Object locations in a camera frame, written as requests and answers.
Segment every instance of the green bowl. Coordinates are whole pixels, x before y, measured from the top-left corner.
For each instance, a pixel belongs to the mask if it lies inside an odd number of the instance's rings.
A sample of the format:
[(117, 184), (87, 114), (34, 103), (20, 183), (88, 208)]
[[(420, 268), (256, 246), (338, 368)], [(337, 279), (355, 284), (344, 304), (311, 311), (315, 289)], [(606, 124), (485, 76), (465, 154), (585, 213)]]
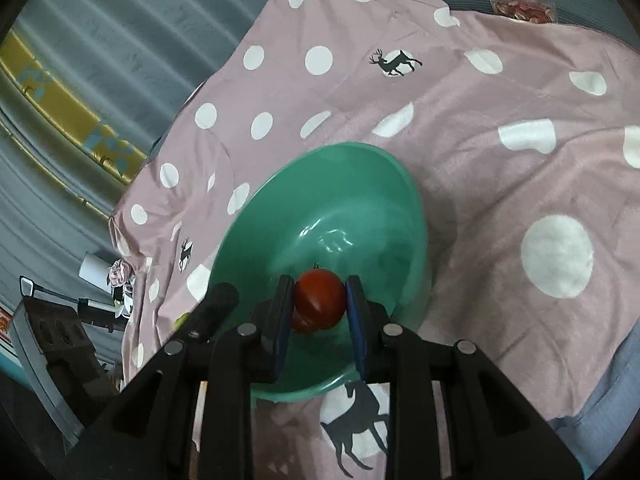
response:
[[(246, 322), (281, 274), (297, 279), (314, 264), (343, 280), (357, 274), (370, 300), (415, 329), (431, 288), (427, 261), (422, 202), (402, 164), (369, 144), (319, 148), (272, 176), (227, 232), (209, 286), (232, 283), (240, 304), (219, 333)], [(292, 331), (280, 379), (253, 384), (252, 395), (303, 400), (357, 378), (344, 316), (331, 330)]]

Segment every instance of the blue-gray fabric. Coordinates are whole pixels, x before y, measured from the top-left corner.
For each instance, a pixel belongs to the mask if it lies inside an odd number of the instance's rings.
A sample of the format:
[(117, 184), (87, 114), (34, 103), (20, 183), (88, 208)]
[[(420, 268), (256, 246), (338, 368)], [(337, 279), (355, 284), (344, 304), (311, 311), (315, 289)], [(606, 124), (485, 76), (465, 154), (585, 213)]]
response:
[[(15, 27), (54, 76), (122, 138), (149, 152), (193, 89), (226, 62), (266, 1), (30, 0)], [(452, 9), (491, 11), (489, 0), (445, 1)], [(546, 1), (556, 4), (563, 23), (602, 30), (640, 48), (640, 38), (615, 0)], [(65, 152), (51, 140), (56, 137), (48, 123), (34, 117), (34, 110), (29, 116), (20, 108), (0, 78), (3, 110), (9, 98), (14, 100), (8, 118), (12, 134), (74, 192), (109, 212), (122, 187), (81, 160), (78, 150)], [(85, 251), (108, 249), (104, 222), (92, 218), (87, 208), (78, 209), (62, 190), (53, 192), (47, 177), (35, 176), (38, 170), (12, 148), (11, 140), (0, 136), (0, 142), (6, 160), (0, 164), (5, 173), (0, 173), (0, 192), (8, 204), (0, 215), (0, 301), (15, 304), (15, 283), (25, 272), (49, 288), (88, 295), (78, 268)], [(592, 399), (598, 400), (575, 420), (555, 421), (587, 470), (604, 459), (638, 408), (636, 330), (594, 392)], [(98, 346), (113, 352), (117, 344), (112, 336)]]

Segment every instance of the red tomato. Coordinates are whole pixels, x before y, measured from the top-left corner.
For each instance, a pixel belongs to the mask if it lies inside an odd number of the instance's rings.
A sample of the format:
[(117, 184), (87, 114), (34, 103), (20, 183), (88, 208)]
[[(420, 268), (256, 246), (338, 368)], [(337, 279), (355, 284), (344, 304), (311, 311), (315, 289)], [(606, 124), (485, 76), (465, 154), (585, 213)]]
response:
[(325, 330), (342, 319), (347, 308), (347, 293), (344, 283), (330, 270), (312, 269), (296, 282), (293, 301), (297, 311), (292, 321), (294, 329), (298, 332)]

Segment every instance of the black deer silhouette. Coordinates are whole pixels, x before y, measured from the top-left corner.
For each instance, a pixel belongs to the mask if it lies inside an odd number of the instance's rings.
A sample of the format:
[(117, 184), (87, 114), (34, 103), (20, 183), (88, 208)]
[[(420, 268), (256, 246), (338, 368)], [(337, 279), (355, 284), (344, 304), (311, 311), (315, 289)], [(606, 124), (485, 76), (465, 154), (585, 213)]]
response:
[(389, 75), (394, 75), (394, 72), (396, 72), (395, 75), (404, 75), (402, 72), (398, 70), (398, 66), (402, 64), (407, 65), (411, 69), (411, 72), (415, 72), (415, 68), (412, 65), (412, 61), (415, 61), (417, 64), (422, 66), (421, 61), (418, 61), (417, 59), (412, 59), (411, 57), (407, 56), (407, 54), (405, 54), (402, 50), (400, 51), (400, 54), (398, 54), (391, 61), (387, 61), (384, 57), (382, 57), (382, 51), (380, 49), (377, 49), (376, 53), (369, 58), (370, 64), (380, 65), (380, 68), (384, 72), (388, 73)]
[(366, 383), (358, 381), (356, 383), (345, 384), (344, 387), (347, 389), (347, 395), (350, 399), (354, 393), (356, 395), (353, 406), (328, 424), (324, 422), (320, 424), (331, 439), (332, 444), (334, 444), (338, 466), (340, 466), (340, 469), (342, 469), (345, 475), (353, 478), (353, 475), (350, 474), (342, 464), (342, 449), (344, 449), (347, 456), (350, 456), (360, 468), (366, 470), (372, 469), (368, 465), (363, 464), (353, 453), (353, 435), (370, 431), (380, 449), (386, 454), (386, 445), (382, 442), (374, 424), (376, 422), (384, 422), (388, 433), (389, 415), (378, 414), (380, 403)]

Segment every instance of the plastic bag of red snacks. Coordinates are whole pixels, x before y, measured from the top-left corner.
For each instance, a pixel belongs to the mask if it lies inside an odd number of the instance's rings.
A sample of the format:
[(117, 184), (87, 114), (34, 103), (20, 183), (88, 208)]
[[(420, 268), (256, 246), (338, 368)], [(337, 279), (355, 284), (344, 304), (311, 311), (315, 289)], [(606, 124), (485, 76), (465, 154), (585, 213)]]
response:
[(540, 0), (491, 0), (494, 13), (514, 20), (531, 23), (558, 21), (556, 6)]

